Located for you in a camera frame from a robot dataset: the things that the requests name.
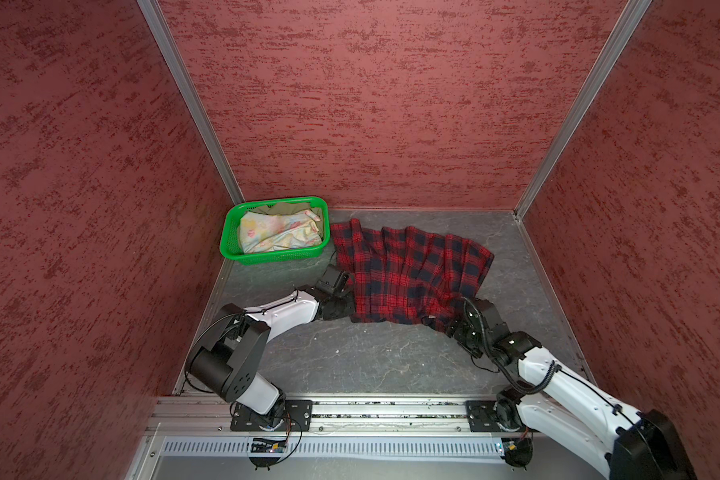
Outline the red plaid skirt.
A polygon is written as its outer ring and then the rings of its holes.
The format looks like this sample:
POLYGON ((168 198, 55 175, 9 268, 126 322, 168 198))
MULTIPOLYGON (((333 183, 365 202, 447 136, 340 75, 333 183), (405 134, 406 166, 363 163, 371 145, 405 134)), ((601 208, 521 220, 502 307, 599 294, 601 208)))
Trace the red plaid skirt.
POLYGON ((355 323, 423 325, 440 333, 474 298, 494 260, 481 244, 409 226, 365 228, 357 219, 331 226, 338 267, 352 274, 355 323))

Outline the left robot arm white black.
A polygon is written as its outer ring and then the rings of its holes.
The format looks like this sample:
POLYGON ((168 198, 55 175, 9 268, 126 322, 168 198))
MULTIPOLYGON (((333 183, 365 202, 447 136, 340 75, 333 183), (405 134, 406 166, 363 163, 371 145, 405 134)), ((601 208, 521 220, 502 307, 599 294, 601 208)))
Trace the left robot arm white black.
POLYGON ((354 294, 347 289, 304 287, 260 306, 227 304, 192 345, 184 373, 225 402, 247 408, 259 428, 274 431, 286 421, 286 395, 258 372, 267 344, 296 327, 354 313, 354 294))

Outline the aluminium front rail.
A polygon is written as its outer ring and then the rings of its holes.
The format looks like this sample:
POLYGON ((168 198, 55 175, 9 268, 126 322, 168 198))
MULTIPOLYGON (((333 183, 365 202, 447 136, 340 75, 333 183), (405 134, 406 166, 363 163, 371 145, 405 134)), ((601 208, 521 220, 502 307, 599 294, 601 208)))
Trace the aluminium front rail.
MULTIPOLYGON (((472 433, 466 419, 465 402, 492 400, 469 396, 402 395, 296 395, 293 400, 311 400, 312 417, 308 431, 286 432, 233 432, 230 430, 231 409, 210 395, 161 397, 151 414, 146 431, 162 435, 278 435, 288 433, 313 436, 457 436, 483 435, 494 437, 520 437, 522 434, 472 433)), ((563 420, 567 425, 585 427, 588 439, 606 441, 616 433, 636 425, 639 413, 614 398, 597 398, 592 407, 594 418, 586 423, 582 413, 575 414, 562 404, 539 394, 522 399, 519 413, 522 421, 538 429, 543 421, 563 420)))

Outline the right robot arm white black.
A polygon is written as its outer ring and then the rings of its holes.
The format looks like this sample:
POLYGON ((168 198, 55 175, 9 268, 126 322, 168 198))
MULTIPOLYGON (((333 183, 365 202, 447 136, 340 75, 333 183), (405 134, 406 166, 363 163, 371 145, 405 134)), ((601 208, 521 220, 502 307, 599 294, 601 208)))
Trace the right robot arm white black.
POLYGON ((511 331, 495 306, 458 297, 445 333, 471 360, 485 358, 508 385, 495 400, 472 401, 472 430, 505 433, 504 462, 526 468, 533 436, 541 433, 606 479, 693 479, 692 462, 672 421, 657 410, 641 411, 565 366, 537 339, 511 331))

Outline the pastel floral skirt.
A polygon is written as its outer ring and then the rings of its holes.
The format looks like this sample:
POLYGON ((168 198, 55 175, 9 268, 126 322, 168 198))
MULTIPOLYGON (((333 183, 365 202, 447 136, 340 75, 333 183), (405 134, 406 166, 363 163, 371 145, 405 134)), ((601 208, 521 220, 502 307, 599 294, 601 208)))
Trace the pastel floral skirt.
POLYGON ((290 214, 248 212, 238 227, 238 242, 244 254, 303 249, 322 241, 322 218, 308 208, 290 214))

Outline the right aluminium corner post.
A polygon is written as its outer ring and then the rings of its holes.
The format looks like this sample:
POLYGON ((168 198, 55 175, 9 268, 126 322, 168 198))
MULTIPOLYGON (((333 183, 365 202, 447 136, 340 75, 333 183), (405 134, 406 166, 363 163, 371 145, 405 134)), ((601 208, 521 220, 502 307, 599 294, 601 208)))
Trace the right aluminium corner post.
POLYGON ((536 173, 513 211, 518 224, 524 221, 651 4, 651 0, 626 2, 536 173))

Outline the olive green garment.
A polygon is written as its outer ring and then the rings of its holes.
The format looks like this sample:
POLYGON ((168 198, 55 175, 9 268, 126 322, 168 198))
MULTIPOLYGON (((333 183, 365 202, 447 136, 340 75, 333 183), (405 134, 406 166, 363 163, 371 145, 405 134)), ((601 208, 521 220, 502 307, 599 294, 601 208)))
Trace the olive green garment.
POLYGON ((256 207, 254 210, 252 210, 252 213, 262 214, 262 215, 281 215, 281 216, 287 216, 287 215, 294 215, 299 212, 305 211, 305 210, 311 210, 312 207, 308 202, 299 202, 299 203, 288 203, 288 202, 278 202, 272 205, 263 205, 260 207, 256 207))

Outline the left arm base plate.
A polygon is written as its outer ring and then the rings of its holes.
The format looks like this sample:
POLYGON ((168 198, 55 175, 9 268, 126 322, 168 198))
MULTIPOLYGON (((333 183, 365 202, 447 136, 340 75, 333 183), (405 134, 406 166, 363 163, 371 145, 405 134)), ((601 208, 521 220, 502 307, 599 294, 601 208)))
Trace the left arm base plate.
POLYGON ((310 428, 311 400, 278 400, 273 408, 260 414, 236 403, 231 409, 230 430, 233 432, 286 432, 291 427, 306 432, 310 428))

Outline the left aluminium corner post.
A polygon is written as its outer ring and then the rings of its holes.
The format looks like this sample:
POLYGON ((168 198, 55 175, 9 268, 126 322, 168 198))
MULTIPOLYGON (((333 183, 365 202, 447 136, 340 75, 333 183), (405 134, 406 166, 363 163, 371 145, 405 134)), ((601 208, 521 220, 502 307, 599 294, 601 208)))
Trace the left aluminium corner post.
POLYGON ((138 0, 137 4, 227 193, 234 204, 244 202, 242 190, 181 56, 159 2, 155 0, 138 0))

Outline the aluminium corner post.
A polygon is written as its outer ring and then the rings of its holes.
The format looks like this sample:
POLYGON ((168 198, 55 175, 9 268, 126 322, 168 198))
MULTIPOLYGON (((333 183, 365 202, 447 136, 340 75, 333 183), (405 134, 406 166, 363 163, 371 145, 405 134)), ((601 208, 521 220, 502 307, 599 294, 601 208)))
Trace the aluminium corner post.
POLYGON ((626 2, 536 173, 513 211, 518 224, 524 221, 651 4, 651 0, 626 2))
POLYGON ((234 204, 244 202, 242 190, 181 56, 159 2, 155 0, 138 0, 137 4, 227 193, 234 204))

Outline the green plastic basket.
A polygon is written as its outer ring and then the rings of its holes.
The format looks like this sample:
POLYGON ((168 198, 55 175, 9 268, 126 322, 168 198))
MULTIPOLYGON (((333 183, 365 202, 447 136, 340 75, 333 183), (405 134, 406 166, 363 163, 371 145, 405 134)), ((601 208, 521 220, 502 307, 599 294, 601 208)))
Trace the green plastic basket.
POLYGON ((233 207, 226 215, 224 227, 222 230, 222 237, 220 240, 220 252, 222 255, 243 265, 254 265, 272 262, 282 262, 290 260, 302 260, 315 258, 323 253, 323 250, 330 241, 330 215, 328 211, 328 205, 325 200, 320 197, 308 196, 308 197, 295 197, 295 198, 284 198, 276 200, 264 200, 254 201, 239 204, 233 207), (272 205, 278 202, 288 203, 299 203, 308 202, 318 215, 321 216, 323 222, 323 241, 318 246, 295 249, 276 251, 269 253, 253 253, 244 254, 239 242, 238 242, 238 227, 240 220, 244 214, 252 212, 256 207, 263 205, 272 205))

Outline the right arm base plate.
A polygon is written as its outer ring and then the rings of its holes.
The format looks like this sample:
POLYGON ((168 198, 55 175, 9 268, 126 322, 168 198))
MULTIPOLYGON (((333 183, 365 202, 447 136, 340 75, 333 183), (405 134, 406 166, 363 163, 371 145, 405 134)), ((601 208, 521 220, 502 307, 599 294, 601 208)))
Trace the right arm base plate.
POLYGON ((466 419, 472 433, 522 434, 526 430, 536 433, 520 418, 519 406, 507 399, 468 400, 465 402, 466 419))

